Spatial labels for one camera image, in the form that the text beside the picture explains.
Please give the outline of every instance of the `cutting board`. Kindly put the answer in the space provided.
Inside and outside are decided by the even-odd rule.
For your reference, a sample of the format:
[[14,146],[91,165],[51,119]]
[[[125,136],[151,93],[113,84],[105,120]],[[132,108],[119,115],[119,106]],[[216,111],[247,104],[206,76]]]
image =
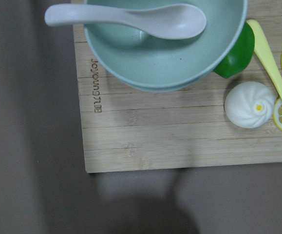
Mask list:
[[[282,1],[250,0],[247,18],[261,24],[280,68]],[[224,112],[228,92],[246,81],[260,82],[277,96],[255,56],[230,79],[212,72],[186,89],[155,94],[107,72],[89,49],[82,25],[74,26],[74,38],[88,173],[282,162],[282,131],[272,119],[243,129]]]

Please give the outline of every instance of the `teal bowl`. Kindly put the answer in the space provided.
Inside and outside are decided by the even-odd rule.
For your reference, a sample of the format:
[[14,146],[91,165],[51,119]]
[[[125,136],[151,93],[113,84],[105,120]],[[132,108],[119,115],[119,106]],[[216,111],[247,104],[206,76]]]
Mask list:
[[85,25],[99,62],[123,83],[148,92],[183,89],[208,75],[235,44],[245,22],[247,0],[85,0],[130,9],[188,3],[203,10],[205,30],[191,39],[167,40],[117,24]]

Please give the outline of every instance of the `gray surface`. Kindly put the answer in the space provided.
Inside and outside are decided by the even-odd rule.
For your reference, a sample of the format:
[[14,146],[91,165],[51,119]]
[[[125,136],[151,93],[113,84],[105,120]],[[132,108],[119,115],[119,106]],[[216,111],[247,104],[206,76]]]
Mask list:
[[0,234],[282,233],[282,163],[85,173],[59,2],[0,1]]

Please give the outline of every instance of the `green pepper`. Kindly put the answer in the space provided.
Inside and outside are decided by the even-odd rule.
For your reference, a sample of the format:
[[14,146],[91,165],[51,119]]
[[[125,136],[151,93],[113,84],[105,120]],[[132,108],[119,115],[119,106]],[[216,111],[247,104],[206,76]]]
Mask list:
[[235,45],[213,71],[223,78],[230,78],[249,65],[253,50],[254,34],[250,25],[245,23]]

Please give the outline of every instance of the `yellow plastic utensil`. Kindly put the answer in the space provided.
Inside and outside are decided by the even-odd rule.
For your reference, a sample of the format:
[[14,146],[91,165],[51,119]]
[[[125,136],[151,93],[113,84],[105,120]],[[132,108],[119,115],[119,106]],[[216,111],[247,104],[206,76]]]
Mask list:
[[282,99],[282,77],[278,70],[265,34],[260,24],[256,20],[249,19],[247,20],[247,23],[251,26],[255,37],[254,53],[257,55],[261,64],[271,77],[272,82],[274,83],[274,86]]

